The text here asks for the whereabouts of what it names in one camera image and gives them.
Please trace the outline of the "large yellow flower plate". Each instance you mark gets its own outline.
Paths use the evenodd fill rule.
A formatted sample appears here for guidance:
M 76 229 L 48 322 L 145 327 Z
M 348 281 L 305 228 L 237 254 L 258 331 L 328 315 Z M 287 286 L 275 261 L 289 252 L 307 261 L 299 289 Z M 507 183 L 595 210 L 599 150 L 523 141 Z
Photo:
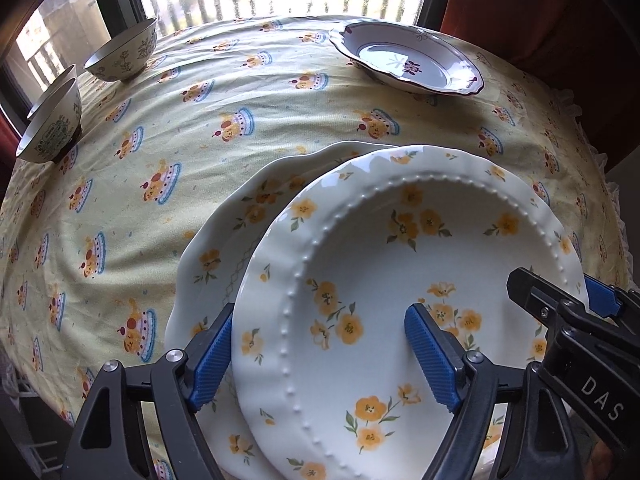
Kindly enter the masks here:
M 186 348 L 196 332 L 209 328 L 235 300 L 257 244 L 302 188 L 346 160 L 381 148 L 381 144 L 341 141 L 312 154 L 279 158 L 250 174 L 209 216 L 180 258 L 165 348 Z M 224 478 L 281 477 L 248 429 L 231 370 L 224 372 L 213 400 L 196 417 Z

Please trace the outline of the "beaded rim floral plate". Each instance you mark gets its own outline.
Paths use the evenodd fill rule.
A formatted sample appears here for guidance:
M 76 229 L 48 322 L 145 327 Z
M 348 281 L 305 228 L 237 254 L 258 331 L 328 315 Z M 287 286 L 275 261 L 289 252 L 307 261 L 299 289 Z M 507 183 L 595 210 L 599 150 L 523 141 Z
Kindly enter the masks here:
M 466 350 L 523 367 L 544 328 L 508 297 L 525 268 L 586 300 L 570 231 L 520 178 L 436 146 L 344 162 L 250 258 L 232 321 L 242 414 L 287 479 L 417 479 L 450 423 L 404 329 L 412 304 Z

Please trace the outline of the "red pattern white dish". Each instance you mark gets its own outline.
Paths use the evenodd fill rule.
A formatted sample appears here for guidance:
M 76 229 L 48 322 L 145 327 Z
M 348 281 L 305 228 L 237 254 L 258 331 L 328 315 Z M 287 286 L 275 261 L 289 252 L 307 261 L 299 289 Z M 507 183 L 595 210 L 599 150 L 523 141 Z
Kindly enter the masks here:
M 389 86 L 417 94 L 476 96 L 484 79 L 448 41 L 414 26 L 352 21 L 332 29 L 334 48 Z

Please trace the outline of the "floral bowl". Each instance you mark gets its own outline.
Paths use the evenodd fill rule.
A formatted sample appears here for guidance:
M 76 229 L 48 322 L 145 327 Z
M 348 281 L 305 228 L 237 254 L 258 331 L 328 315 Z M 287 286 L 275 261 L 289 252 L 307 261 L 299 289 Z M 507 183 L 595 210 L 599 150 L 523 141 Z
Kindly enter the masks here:
M 28 114 L 27 114 L 27 119 L 28 120 L 32 120 L 32 118 L 34 117 L 34 115 L 36 114 L 36 111 L 38 110 L 38 108 L 44 103 L 44 101 L 49 97 L 52 96 L 52 94 L 58 90 L 58 88 L 62 87 L 63 84 L 66 83 L 66 81 L 74 79 L 77 75 L 77 70 L 76 70 L 76 65 L 75 64 L 70 64 L 70 66 L 66 67 L 65 70 L 62 71 L 62 73 L 60 73 L 55 80 L 52 82 L 52 84 L 50 84 L 50 86 L 44 90 L 42 92 L 42 95 L 36 99 L 36 102 L 34 104 L 32 104 L 32 107 L 30 108 Z
M 107 82 L 134 78 L 156 48 L 156 22 L 156 18 L 148 18 L 107 41 L 88 58 L 84 70 Z
M 44 164 L 58 156 L 80 125 L 81 98 L 75 78 L 65 81 L 36 110 L 15 156 Z

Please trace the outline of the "white rack with bag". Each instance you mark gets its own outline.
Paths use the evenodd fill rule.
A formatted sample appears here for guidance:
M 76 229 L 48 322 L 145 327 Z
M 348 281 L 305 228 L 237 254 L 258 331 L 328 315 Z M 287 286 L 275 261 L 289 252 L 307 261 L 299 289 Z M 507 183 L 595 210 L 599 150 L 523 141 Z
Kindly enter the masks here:
M 10 361 L 1 361 L 1 456 L 9 478 L 58 479 L 70 430 L 21 382 Z

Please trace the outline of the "yellow patterned tablecloth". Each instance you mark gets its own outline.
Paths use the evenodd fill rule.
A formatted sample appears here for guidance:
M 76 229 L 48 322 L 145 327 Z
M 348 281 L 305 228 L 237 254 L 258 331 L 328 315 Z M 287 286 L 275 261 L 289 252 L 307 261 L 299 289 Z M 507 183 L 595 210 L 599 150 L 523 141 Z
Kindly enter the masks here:
M 479 94 L 381 84 L 331 44 L 350 22 L 178 32 L 130 84 L 82 76 L 79 142 L 56 164 L 15 165 L 1 206 L 1 344 L 68 429 L 105 362 L 144 365 L 169 351 L 180 258 L 221 202 L 270 162 L 333 143 L 486 158 L 570 231 L 584 278 L 631 285 L 600 162 L 556 93 L 442 32 L 480 70 Z

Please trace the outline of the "red curtain right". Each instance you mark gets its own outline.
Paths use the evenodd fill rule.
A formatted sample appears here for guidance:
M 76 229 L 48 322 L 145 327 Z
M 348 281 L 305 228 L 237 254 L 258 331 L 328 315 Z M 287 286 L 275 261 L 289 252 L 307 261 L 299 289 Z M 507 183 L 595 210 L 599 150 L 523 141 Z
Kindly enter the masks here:
M 603 0 L 448 0 L 440 29 L 550 87 L 639 89 L 639 48 Z

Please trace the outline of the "red curtain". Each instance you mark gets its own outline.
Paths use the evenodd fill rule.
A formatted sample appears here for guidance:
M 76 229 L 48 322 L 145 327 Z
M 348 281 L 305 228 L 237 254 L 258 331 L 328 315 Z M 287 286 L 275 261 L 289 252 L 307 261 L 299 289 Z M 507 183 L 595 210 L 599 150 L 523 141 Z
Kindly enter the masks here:
M 550 87 L 639 89 L 639 48 L 603 0 L 448 0 L 440 29 Z
M 4 112 L 0 113 L 0 168 L 1 181 L 6 183 L 12 176 L 12 171 L 16 161 L 17 144 L 20 142 L 15 128 L 6 118 Z

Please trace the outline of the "red curtain left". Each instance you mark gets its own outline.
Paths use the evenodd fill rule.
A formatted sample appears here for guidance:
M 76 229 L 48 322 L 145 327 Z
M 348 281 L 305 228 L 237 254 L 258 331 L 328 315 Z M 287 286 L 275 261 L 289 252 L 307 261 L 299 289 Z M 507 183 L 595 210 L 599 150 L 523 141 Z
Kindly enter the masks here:
M 17 144 L 20 142 L 15 128 L 6 118 L 4 112 L 0 113 L 0 168 L 1 181 L 6 183 L 12 176 L 12 171 L 16 161 Z

